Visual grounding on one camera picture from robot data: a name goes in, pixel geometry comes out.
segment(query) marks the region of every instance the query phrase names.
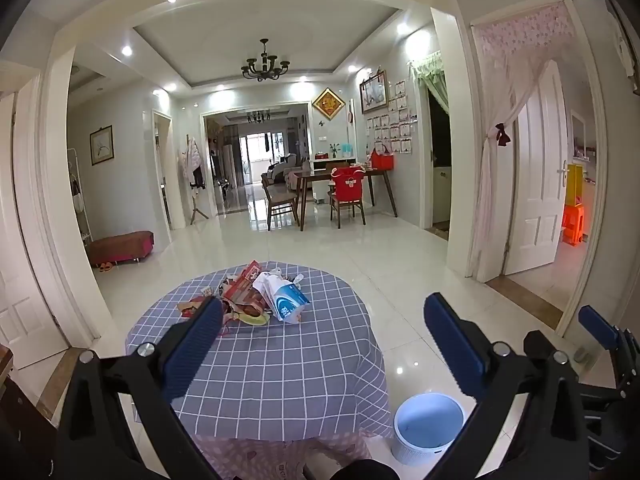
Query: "lace curtain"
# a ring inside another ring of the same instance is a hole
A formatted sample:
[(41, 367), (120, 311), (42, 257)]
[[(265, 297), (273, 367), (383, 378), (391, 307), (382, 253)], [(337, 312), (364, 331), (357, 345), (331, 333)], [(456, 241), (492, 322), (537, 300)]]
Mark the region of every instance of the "lace curtain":
[(414, 77), (424, 83), (442, 109), (449, 115), (449, 99), (447, 98), (442, 53), (438, 50), (423, 60), (410, 62), (410, 65), (414, 71)]
[(486, 137), (482, 147), (480, 189), (476, 203), (476, 230), (472, 269), (490, 236), (498, 146), (511, 139), (504, 125), (511, 124), (531, 97), (546, 64), (575, 37), (564, 2), (473, 28), (484, 94)]

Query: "orange stool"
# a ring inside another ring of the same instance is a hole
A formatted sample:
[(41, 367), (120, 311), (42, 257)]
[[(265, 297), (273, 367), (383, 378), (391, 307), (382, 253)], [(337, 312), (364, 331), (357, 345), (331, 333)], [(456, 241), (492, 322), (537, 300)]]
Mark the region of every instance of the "orange stool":
[(584, 229), (584, 206), (565, 205), (562, 215), (562, 227), (564, 227), (563, 242), (576, 246), (582, 241), (582, 230)]

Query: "curtain tieback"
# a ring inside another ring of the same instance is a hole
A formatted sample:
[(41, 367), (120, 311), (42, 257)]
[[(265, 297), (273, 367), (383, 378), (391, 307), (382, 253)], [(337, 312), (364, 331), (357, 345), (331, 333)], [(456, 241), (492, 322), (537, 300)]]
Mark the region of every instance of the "curtain tieback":
[(504, 123), (496, 124), (495, 127), (498, 128), (498, 135), (496, 137), (498, 146), (506, 146), (507, 143), (511, 142), (511, 139), (507, 135), (507, 132), (504, 131)]

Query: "dining table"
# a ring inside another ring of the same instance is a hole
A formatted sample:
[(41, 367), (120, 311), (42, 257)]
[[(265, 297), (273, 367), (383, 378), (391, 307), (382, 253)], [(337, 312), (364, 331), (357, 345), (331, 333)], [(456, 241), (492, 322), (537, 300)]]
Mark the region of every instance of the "dining table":
[[(379, 170), (378, 168), (364, 168), (365, 176), (369, 181), (369, 195), (371, 196), (371, 205), (375, 206), (376, 201), (373, 196), (373, 182), (371, 177), (375, 175), (381, 175), (385, 181), (386, 192), (389, 195), (389, 202), (391, 202), (391, 208), (393, 209), (394, 216), (398, 218), (398, 210), (396, 209), (396, 200), (394, 199), (394, 192), (391, 189), (391, 183), (389, 182), (388, 170)], [(308, 185), (310, 182), (320, 182), (322, 180), (331, 180), (330, 170), (299, 170), (294, 171), (294, 175), (297, 177), (296, 185), (296, 208), (298, 203), (300, 206), (300, 230), (305, 230), (305, 213), (306, 213), (306, 194), (308, 191)]]
[[(291, 279), (302, 275), (298, 286), (309, 305), (300, 322), (273, 316), (263, 326), (230, 322), (187, 394), (172, 402), (175, 414), (224, 480), (302, 478), (315, 452), (342, 466), (370, 458), (365, 437), (390, 436), (393, 421), (383, 355), (364, 302), (324, 270), (275, 261), (260, 266)], [(245, 267), (193, 278), (165, 294), (130, 330), (127, 353), (186, 320), (178, 303), (208, 288), (216, 293)]]

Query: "door handle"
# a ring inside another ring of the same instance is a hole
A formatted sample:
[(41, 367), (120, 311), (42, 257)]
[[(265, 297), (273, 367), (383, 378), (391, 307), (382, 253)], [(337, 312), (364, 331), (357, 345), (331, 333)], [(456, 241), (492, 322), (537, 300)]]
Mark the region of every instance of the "door handle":
[(562, 173), (562, 187), (566, 187), (566, 176), (569, 173), (566, 166), (566, 160), (562, 163), (562, 170), (558, 170), (558, 173)]

